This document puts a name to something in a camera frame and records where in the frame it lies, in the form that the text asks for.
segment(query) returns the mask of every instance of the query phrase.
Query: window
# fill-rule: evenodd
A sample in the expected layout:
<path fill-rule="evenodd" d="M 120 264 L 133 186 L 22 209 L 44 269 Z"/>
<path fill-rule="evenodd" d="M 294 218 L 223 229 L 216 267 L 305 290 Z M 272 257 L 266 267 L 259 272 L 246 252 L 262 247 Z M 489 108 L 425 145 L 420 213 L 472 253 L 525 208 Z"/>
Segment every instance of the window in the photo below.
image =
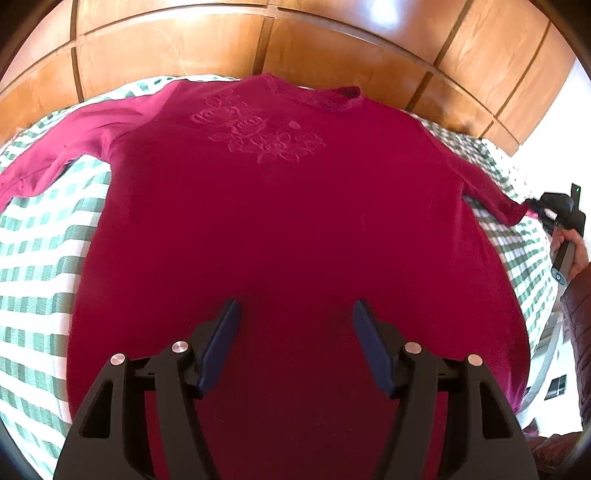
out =
<path fill-rule="evenodd" d="M 564 395 L 564 392 L 566 392 L 566 375 L 555 378 L 550 382 L 550 388 L 544 400 Z"/>

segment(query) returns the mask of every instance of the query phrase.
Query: metal screw head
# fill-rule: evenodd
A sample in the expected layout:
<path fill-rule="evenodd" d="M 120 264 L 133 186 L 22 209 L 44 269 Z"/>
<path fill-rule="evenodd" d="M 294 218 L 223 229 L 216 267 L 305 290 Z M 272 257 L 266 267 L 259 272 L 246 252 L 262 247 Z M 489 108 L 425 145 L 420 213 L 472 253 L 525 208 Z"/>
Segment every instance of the metal screw head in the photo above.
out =
<path fill-rule="evenodd" d="M 117 366 L 125 362 L 125 355 L 122 353 L 116 353 L 111 357 L 111 365 Z"/>
<path fill-rule="evenodd" d="M 475 353 L 468 355 L 468 363 L 473 367 L 479 367 L 483 364 L 482 357 Z"/>
<path fill-rule="evenodd" d="M 423 350 L 423 347 L 417 342 L 407 342 L 406 345 L 404 345 L 404 349 L 408 353 L 413 353 L 414 355 L 418 355 Z"/>
<path fill-rule="evenodd" d="M 184 340 L 179 340 L 178 342 L 174 342 L 171 348 L 174 353 L 183 353 L 189 349 L 189 344 Z"/>

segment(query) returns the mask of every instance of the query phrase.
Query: human hand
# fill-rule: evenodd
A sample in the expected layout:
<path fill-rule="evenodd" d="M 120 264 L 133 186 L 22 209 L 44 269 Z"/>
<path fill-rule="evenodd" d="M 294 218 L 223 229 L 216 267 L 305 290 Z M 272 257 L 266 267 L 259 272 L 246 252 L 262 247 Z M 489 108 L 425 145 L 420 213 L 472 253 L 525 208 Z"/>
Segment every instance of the human hand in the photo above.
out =
<path fill-rule="evenodd" d="M 563 228 L 554 227 L 552 234 L 552 243 L 550 244 L 550 252 L 556 253 L 560 246 L 566 241 L 574 243 L 574 261 L 570 272 L 567 275 L 567 280 L 572 280 L 580 274 L 589 265 L 589 254 L 583 238 L 576 230 L 565 230 Z"/>

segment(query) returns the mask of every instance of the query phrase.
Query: green striped bedsheet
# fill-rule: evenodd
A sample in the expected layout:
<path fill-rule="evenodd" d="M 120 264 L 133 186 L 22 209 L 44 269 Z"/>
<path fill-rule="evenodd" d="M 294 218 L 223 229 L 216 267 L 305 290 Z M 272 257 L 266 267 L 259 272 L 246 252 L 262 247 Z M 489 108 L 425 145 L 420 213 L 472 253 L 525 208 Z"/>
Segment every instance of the green striped bedsheet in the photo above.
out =
<path fill-rule="evenodd" d="M 216 75 L 181 78 L 234 80 Z M 0 173 L 75 109 L 108 99 L 151 95 L 177 79 L 139 80 L 47 115 L 5 147 Z M 419 120 L 454 152 L 485 170 L 509 197 L 518 199 L 508 175 L 481 141 Z M 46 192 L 14 199 L 0 214 L 0 417 L 44 479 L 53 477 L 72 421 L 65 382 L 67 335 L 82 264 L 110 181 L 108 164 L 83 155 Z M 500 225 L 478 202 L 466 201 L 505 266 L 533 352 L 557 294 L 544 232 L 528 218 L 516 227 Z"/>

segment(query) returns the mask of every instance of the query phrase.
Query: bed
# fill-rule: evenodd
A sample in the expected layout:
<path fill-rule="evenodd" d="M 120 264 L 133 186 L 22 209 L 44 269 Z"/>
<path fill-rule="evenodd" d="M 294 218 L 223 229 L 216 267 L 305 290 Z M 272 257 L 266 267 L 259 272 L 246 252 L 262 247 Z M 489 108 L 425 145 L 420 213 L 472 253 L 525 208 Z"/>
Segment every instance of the bed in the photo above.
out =
<path fill-rule="evenodd" d="M 216 75 L 186 78 L 234 80 Z M 108 99 L 150 95 L 177 79 L 140 80 L 47 115 L 4 148 L 0 171 L 73 110 Z M 451 150 L 484 170 L 505 194 L 522 200 L 482 141 L 414 116 Z M 14 199 L 0 215 L 0 418 L 43 478 L 52 477 L 72 422 L 65 383 L 67 335 L 79 275 L 110 180 L 108 164 L 84 155 L 50 190 Z M 515 227 L 506 227 L 477 201 L 466 201 L 505 267 L 533 353 L 557 294 L 547 238 L 534 220 L 525 218 Z"/>
<path fill-rule="evenodd" d="M 523 200 L 482 139 L 513 154 L 575 60 L 527 0 L 39 4 L 0 51 L 0 172 L 82 105 L 150 95 L 178 78 L 271 72 L 307 87 L 360 85 Z M 0 214 L 0 418 L 43 478 L 72 421 L 70 314 L 110 179 L 109 166 L 86 155 L 46 193 Z M 505 267 L 533 353 L 557 294 L 547 238 L 534 220 L 507 228 L 466 201 Z"/>

